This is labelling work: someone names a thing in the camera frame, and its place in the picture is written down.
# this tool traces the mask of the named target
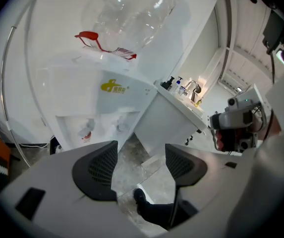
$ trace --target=white counter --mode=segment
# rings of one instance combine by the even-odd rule
[[[157,95],[135,128],[135,134],[150,156],[165,154],[165,144],[181,144],[197,130],[208,126],[208,117],[189,99],[179,100],[158,86]]]

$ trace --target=yellow logo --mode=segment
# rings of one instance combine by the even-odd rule
[[[116,84],[116,79],[110,79],[108,83],[101,85],[101,90],[106,92],[124,93],[126,88],[122,85]]]

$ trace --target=black shoe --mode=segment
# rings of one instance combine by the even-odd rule
[[[136,204],[147,202],[145,193],[140,188],[137,188],[136,190],[134,190],[133,197],[134,197]]]

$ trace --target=tiled floor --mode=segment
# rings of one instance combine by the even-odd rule
[[[205,133],[206,135],[196,133],[188,147],[216,152],[209,131],[206,130]],[[23,150],[31,164],[37,162],[43,156],[49,155],[47,149]],[[19,156],[16,149],[13,149],[12,153]],[[117,193],[118,206],[121,212],[143,233],[149,237],[154,237],[167,231],[160,226],[144,221],[137,214],[133,191],[138,187],[143,189],[150,203],[173,203],[175,182],[165,165],[164,154],[152,164],[142,167],[141,164],[149,158],[142,144],[133,134],[118,153],[118,161],[112,178],[112,190]],[[13,161],[10,168],[10,178],[13,180],[26,169],[27,166],[23,161]]]

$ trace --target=curved metal pipe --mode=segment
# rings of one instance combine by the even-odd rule
[[[17,18],[14,26],[11,27],[11,31],[9,33],[9,36],[7,38],[6,44],[5,44],[5,48],[4,48],[4,52],[3,52],[3,57],[2,57],[2,64],[1,64],[1,75],[0,75],[0,90],[1,90],[1,103],[2,103],[2,108],[3,108],[3,113],[4,113],[4,118],[5,118],[5,123],[7,126],[7,129],[11,135],[11,138],[18,150],[18,152],[20,153],[20,155],[22,156],[23,160],[25,161],[25,163],[28,165],[28,167],[31,167],[31,164],[29,163],[29,161],[27,160],[25,154],[22,151],[22,148],[20,147],[20,145],[17,143],[17,141],[15,140],[15,137],[13,135],[13,131],[10,127],[9,121],[8,121],[8,112],[7,112],[7,107],[6,107],[6,100],[5,100],[5,87],[4,87],[4,79],[5,79],[5,64],[6,64],[6,58],[7,58],[7,53],[8,53],[8,49],[9,49],[9,45],[10,42],[12,40],[13,34],[16,30],[16,26],[19,23],[19,21],[22,18],[22,15],[24,14],[24,12],[26,11],[26,9],[29,7],[30,3],[33,0],[29,0],[28,3],[26,4],[25,8],[22,10],[22,12],[20,13],[19,17]]]

